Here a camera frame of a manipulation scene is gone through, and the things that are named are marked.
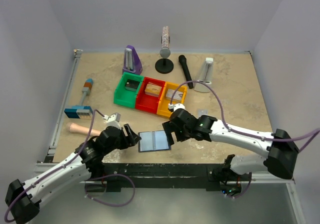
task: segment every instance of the plastic storage bin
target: plastic storage bin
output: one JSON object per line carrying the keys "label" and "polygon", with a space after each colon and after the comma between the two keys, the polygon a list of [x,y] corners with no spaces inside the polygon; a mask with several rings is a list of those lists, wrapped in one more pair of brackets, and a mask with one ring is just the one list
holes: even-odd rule
{"label": "plastic storage bin", "polygon": [[[139,93],[141,84],[144,80],[143,78],[144,77],[140,75],[127,73],[127,72],[123,73],[122,78],[114,92],[115,93],[113,97],[114,103],[125,106],[125,107],[129,107],[129,108],[135,108],[136,106],[135,101],[137,99],[137,95]],[[136,92],[126,90],[125,85],[128,79],[132,79],[140,82]]]}
{"label": "plastic storage bin", "polygon": [[[170,103],[170,100],[167,100],[166,99],[166,93],[168,91],[168,89],[173,89],[175,90],[176,88],[178,88],[178,84],[175,84],[175,83],[170,83],[170,82],[166,82],[165,87],[163,88],[163,91],[162,91],[162,95],[161,95],[161,98],[159,100],[159,106],[158,106],[158,110],[157,110],[157,114],[158,115],[161,115],[161,116],[164,116],[164,117],[167,117],[169,118],[172,114],[172,112],[170,112],[168,110],[168,104]],[[181,103],[184,103],[185,101],[185,98],[186,98],[186,93],[187,93],[187,87],[186,86],[182,86],[178,89],[178,91],[180,92],[183,92],[183,96],[182,96],[182,100],[181,100]]]}
{"label": "plastic storage bin", "polygon": [[[145,94],[145,88],[148,83],[153,83],[155,85],[162,87],[158,97],[153,97]],[[165,84],[166,82],[164,81],[144,77],[143,83],[140,87],[138,96],[136,98],[135,108],[141,111],[157,114],[159,101],[160,101],[162,92],[164,90]]]}

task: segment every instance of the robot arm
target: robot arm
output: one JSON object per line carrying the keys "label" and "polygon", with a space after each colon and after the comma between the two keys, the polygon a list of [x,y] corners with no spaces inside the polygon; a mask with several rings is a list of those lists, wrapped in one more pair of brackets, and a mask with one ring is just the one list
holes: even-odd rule
{"label": "robot arm", "polygon": [[276,177],[292,179],[299,153],[295,143],[264,140],[265,138],[289,139],[290,136],[286,131],[277,129],[275,133],[268,133],[228,125],[235,130],[262,137],[258,139],[230,131],[221,120],[215,117],[202,115],[200,118],[196,118],[187,112],[182,104],[176,104],[170,108],[173,113],[169,121],[162,124],[169,145],[174,144],[172,132],[175,133],[178,142],[195,138],[198,141],[229,143],[257,154],[245,157],[229,155],[224,166],[236,175],[269,171]]}
{"label": "robot arm", "polygon": [[[40,208],[73,185],[89,178],[102,176],[104,173],[102,159],[105,155],[115,149],[122,150],[132,147],[141,139],[128,124],[124,125],[127,136],[125,135],[118,123],[119,114],[105,118],[107,128],[99,136],[89,139],[79,155],[77,153],[81,150],[82,144],[65,160],[39,176],[26,180],[24,183],[18,179],[10,183],[5,198],[8,206],[24,192],[11,208],[17,224],[25,224],[32,220],[39,213]],[[37,182],[57,168],[60,169],[39,183]]]}

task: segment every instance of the wooden tabletop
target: wooden tabletop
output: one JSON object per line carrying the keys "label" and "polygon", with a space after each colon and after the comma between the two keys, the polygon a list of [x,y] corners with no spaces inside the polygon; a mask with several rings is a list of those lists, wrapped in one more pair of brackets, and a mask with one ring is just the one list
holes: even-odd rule
{"label": "wooden tabletop", "polygon": [[[129,123],[134,132],[162,130],[162,123],[167,121],[161,116],[118,106],[113,103],[114,91],[122,76],[123,53],[83,53],[78,64],[68,105],[76,105],[82,95],[82,87],[88,78],[94,81],[91,94],[84,105],[110,115],[121,114],[120,123]],[[178,63],[181,53],[169,57],[174,69],[169,74],[160,74],[155,70],[155,62],[160,58],[158,53],[139,53],[142,76],[180,84],[185,76]],[[265,103],[261,94],[255,68],[250,54],[184,54],[192,78],[195,78],[206,57],[214,58],[213,89],[218,94],[224,108],[228,123],[257,131],[270,132],[271,125]],[[197,109],[206,109],[210,116],[221,118],[221,111],[211,93],[199,93],[188,89],[184,105],[186,110],[196,117]],[[58,138],[54,162],[60,162],[75,151],[85,139],[83,134],[70,133],[66,129],[68,122],[89,127],[90,120],[69,119],[64,117]],[[94,129],[106,128],[105,121],[96,116]],[[250,151],[225,143],[187,140],[175,143],[170,151],[139,153],[138,146],[125,150],[114,150],[106,155],[104,162],[122,163],[222,163],[229,154],[248,155]]]}

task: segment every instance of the paintbrush handle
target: paintbrush handle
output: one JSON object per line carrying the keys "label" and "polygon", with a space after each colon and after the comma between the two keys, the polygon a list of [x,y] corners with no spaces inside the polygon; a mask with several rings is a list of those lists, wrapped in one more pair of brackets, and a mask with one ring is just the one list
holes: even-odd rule
{"label": "paintbrush handle", "polygon": [[[66,125],[66,128],[72,133],[82,133],[82,134],[86,134],[87,135],[88,132],[89,132],[89,128],[80,126],[80,125],[78,125],[76,123],[68,123]],[[101,131],[92,129],[91,133],[90,133],[90,136],[99,136],[100,133],[101,133]]]}

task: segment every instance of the purple stapler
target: purple stapler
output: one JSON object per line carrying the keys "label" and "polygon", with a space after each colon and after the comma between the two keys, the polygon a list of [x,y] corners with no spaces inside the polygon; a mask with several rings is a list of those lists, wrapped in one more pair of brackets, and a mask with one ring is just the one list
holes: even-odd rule
{"label": "purple stapler", "polygon": [[140,75],[142,72],[142,64],[136,52],[136,49],[133,46],[128,45],[124,49],[124,55],[125,56],[122,73],[128,72]]}

